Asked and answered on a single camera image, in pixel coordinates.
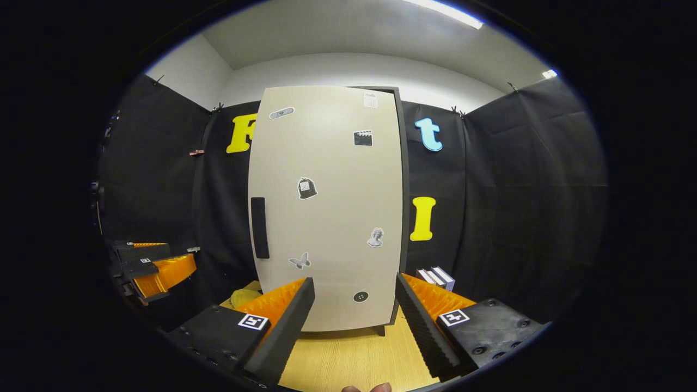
wooden table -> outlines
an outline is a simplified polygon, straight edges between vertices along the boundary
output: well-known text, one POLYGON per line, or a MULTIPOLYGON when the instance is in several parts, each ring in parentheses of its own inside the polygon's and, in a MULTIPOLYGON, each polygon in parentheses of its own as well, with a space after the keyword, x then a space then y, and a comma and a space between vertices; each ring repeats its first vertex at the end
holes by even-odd
MULTIPOLYGON (((229 300, 220 305, 232 309, 229 300)), ((301 332, 279 384, 306 392, 340 392, 354 385, 369 392, 385 382, 394 392, 438 382, 429 375, 401 308, 384 337, 371 328, 301 332)))

finger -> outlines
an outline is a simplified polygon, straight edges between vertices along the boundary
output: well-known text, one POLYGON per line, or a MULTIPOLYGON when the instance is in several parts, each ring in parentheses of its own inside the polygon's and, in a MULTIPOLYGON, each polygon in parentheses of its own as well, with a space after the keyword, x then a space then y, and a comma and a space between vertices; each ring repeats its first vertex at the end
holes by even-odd
POLYGON ((392 385, 390 385, 389 382, 386 382, 371 389, 370 392, 392 392, 392 385))

white wall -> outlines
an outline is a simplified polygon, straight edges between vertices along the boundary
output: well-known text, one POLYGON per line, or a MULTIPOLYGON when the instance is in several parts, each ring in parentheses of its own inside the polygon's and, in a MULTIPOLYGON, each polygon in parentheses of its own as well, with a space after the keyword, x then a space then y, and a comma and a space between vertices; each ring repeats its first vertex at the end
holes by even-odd
POLYGON ((201 34, 184 42, 146 71, 146 75, 208 110, 221 101, 218 96, 232 68, 201 34))
POLYGON ((321 53, 265 61, 234 70, 215 102, 261 100, 266 87, 395 86, 402 100, 450 110, 472 110, 505 94, 452 70, 401 57, 321 53))

black curtain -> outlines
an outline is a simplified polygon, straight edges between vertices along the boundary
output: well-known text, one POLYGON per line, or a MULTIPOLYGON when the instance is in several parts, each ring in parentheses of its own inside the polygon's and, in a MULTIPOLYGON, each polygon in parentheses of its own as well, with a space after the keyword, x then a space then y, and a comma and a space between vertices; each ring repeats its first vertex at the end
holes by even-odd
POLYGON ((603 234, 608 184, 589 114, 556 77, 476 109, 465 126, 455 291, 550 321, 579 295, 603 234))
POLYGON ((206 265, 212 302, 219 303, 252 280, 256 267, 247 212, 250 149, 227 153, 237 116, 257 113, 261 101, 225 107, 214 113, 207 132, 205 154, 198 175, 197 233, 201 251, 197 260, 206 265))
POLYGON ((451 273, 462 237, 465 213, 465 137, 459 114, 439 107, 402 101, 406 143, 409 155, 409 234, 414 231, 415 197, 436 200, 431 210, 431 232, 428 241, 409 241, 406 270, 414 276, 417 269, 440 266, 451 273), (430 118, 440 131, 436 140, 440 151, 427 149, 421 140, 416 121, 430 118))
MULTIPOLYGON (((105 240, 169 243, 172 255, 197 243, 192 221, 194 169, 210 112, 143 75, 118 107, 99 162, 105 240)), ((149 314, 162 328, 181 325, 210 305, 210 269, 194 256, 197 271, 151 302, 149 314)))

ceiling light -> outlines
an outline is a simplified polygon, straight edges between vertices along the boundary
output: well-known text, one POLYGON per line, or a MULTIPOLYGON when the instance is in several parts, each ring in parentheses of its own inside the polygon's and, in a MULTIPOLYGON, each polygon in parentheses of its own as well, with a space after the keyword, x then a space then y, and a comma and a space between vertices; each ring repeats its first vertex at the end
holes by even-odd
POLYGON ((550 77, 555 77, 557 75, 554 70, 548 70, 542 73, 542 76, 544 76, 545 79, 549 79, 550 77))
POLYGON ((437 1, 433 1, 433 0, 404 0, 404 1, 406 1, 407 3, 416 4, 417 6, 426 7, 428 9, 440 12, 440 13, 447 15, 453 19, 459 20, 460 22, 463 22, 464 24, 472 26, 477 30, 481 29, 482 25, 484 24, 484 23, 480 22, 479 20, 476 20, 475 18, 471 17, 470 15, 465 14, 462 11, 458 11, 453 7, 446 6, 445 4, 438 3, 437 1))

